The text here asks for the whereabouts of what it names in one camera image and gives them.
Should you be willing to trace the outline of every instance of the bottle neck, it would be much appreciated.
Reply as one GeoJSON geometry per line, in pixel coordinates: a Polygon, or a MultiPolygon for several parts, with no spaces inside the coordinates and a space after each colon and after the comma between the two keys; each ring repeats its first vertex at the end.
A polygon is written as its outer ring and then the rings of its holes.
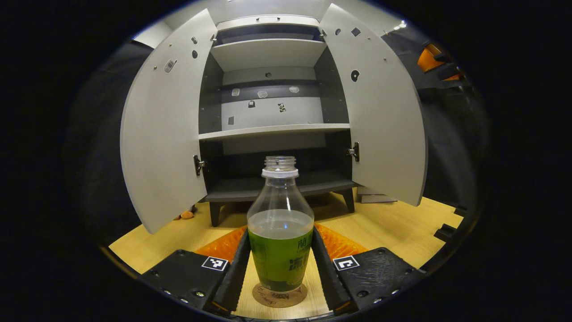
{"type": "Polygon", "coordinates": [[[277,188],[295,186],[296,178],[266,178],[266,185],[277,188]]]}

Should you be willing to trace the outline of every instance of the cabinet door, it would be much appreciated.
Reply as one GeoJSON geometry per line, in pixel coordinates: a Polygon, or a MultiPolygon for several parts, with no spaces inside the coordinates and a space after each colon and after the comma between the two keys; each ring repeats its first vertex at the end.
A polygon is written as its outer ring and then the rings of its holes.
{"type": "Polygon", "coordinates": [[[344,88],[352,142],[359,142],[352,180],[419,205],[427,143],[411,77],[381,35],[342,8],[331,4],[320,29],[344,88]]]}
{"type": "Polygon", "coordinates": [[[198,98],[216,33],[207,9],[180,26],[151,52],[125,102],[123,176],[137,215],[152,234],[206,196],[193,155],[200,156],[198,98]]]}

